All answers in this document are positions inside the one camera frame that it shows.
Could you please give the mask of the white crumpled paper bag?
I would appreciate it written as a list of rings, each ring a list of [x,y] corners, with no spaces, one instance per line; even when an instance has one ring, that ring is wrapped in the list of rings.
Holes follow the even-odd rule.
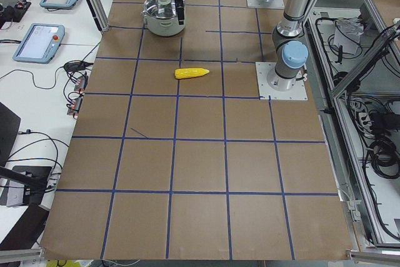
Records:
[[[364,27],[358,18],[339,18],[335,21],[333,45],[342,47],[344,54],[357,54]]]

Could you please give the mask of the black computer mouse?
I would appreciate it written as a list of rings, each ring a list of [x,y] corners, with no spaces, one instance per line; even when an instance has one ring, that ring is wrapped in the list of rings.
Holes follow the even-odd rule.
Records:
[[[86,68],[92,66],[93,63],[85,62],[85,61],[70,61],[67,62],[63,68],[65,72],[72,73],[77,71],[84,71]]]

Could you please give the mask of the black electronics board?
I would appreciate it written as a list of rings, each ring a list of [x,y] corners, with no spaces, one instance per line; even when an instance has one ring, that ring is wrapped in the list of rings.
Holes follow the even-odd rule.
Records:
[[[6,22],[20,22],[30,5],[29,1],[18,1],[14,6],[1,5],[1,26]]]

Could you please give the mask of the yellow corn cob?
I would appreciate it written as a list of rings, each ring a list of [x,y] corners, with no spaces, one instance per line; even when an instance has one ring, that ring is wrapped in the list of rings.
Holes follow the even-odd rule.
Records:
[[[210,73],[210,70],[205,68],[179,68],[174,71],[176,79],[191,79],[205,76]]]

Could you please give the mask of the small circuit board strip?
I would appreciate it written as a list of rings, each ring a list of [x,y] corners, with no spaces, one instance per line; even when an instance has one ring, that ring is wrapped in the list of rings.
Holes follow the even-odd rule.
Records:
[[[74,84],[74,89],[70,93],[65,94],[67,100],[67,115],[72,116],[74,119],[78,118],[88,79],[87,74],[82,74],[78,78],[72,77],[72,79],[69,80]]]

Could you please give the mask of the glass pot lid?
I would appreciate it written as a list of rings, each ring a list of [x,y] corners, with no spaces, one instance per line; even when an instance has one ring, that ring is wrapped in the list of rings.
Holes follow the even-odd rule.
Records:
[[[144,14],[156,19],[172,19],[177,16],[174,0],[146,0]]]

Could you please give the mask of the pale green steel pot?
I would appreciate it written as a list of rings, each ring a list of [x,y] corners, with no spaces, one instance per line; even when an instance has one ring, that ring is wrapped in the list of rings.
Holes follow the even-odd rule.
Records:
[[[175,36],[186,27],[179,24],[174,0],[146,0],[141,16],[145,28],[158,36]]]

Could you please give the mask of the brown paper table mat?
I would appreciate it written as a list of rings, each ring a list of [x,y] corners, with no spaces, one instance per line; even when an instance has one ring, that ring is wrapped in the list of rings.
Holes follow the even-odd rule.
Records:
[[[313,98],[261,100],[280,9],[186,0],[170,38],[114,0],[41,246],[48,259],[340,260],[352,243]],[[179,68],[210,73],[176,79]]]

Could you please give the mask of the grey box device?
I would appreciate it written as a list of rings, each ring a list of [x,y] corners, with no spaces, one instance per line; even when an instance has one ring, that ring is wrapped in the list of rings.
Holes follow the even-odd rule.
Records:
[[[1,206],[16,207],[41,204],[43,193],[29,188],[5,188],[1,194]]]

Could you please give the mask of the lower blue teach pendant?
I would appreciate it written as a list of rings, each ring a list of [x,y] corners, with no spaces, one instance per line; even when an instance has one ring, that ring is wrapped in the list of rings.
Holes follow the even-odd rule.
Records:
[[[47,64],[55,56],[64,35],[63,25],[32,23],[12,59],[24,63]]]

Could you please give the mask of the black laptop corner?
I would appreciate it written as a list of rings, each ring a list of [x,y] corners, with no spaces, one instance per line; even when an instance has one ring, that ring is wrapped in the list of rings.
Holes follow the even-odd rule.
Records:
[[[21,118],[1,103],[0,120],[1,166],[5,167],[18,135]]]

